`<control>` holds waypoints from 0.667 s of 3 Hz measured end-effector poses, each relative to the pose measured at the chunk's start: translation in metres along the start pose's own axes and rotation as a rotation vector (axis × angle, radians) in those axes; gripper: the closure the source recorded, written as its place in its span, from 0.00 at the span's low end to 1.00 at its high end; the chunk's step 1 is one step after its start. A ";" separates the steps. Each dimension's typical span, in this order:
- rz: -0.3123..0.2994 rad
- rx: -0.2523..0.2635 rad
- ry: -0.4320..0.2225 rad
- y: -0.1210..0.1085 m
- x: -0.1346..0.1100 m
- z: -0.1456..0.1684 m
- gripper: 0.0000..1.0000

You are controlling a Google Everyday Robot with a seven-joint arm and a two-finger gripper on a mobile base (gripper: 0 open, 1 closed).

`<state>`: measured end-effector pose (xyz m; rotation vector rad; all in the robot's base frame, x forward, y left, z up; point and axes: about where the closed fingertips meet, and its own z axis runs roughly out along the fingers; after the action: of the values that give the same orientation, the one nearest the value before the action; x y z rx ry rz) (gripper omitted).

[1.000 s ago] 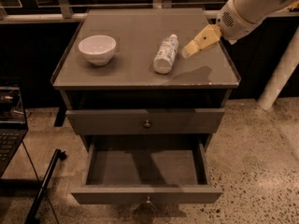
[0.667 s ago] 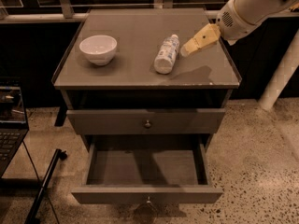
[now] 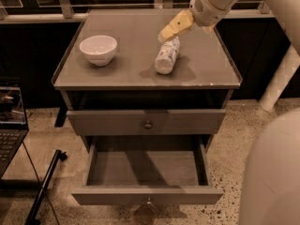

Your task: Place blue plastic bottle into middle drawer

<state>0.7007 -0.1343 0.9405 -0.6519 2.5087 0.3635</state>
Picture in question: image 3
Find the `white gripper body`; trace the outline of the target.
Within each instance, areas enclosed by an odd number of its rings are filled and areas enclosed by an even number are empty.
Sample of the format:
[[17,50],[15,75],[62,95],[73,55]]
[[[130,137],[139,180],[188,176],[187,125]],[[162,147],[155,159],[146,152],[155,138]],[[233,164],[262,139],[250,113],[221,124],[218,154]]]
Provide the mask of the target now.
[[209,0],[190,0],[189,10],[199,26],[215,25],[229,12],[215,7]]

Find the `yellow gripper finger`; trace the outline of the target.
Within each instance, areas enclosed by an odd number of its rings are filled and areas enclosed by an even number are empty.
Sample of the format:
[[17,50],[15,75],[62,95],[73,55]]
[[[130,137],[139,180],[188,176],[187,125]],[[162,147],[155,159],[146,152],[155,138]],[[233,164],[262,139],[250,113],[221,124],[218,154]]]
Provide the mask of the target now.
[[189,10],[180,11],[158,34],[158,41],[163,43],[166,40],[177,36],[189,29],[194,23],[194,18]]

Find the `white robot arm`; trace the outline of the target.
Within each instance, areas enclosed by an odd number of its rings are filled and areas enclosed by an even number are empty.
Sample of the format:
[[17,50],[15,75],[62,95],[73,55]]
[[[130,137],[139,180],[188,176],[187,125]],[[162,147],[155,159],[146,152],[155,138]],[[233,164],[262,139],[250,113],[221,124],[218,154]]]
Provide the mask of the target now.
[[[163,42],[192,24],[212,26],[238,0],[190,0],[162,29]],[[285,32],[291,48],[286,60],[299,66],[300,0],[264,0]],[[300,109],[271,121],[251,146],[243,177],[238,225],[300,225]]]

